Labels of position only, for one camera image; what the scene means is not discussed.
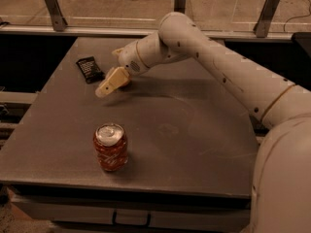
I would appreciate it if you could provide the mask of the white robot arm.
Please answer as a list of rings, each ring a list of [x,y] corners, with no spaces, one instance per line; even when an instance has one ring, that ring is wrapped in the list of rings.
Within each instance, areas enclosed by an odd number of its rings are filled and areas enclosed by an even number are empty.
[[[95,94],[105,97],[158,64],[192,57],[269,132],[255,164],[250,233],[311,233],[311,91],[205,36],[182,13],[114,51]]]

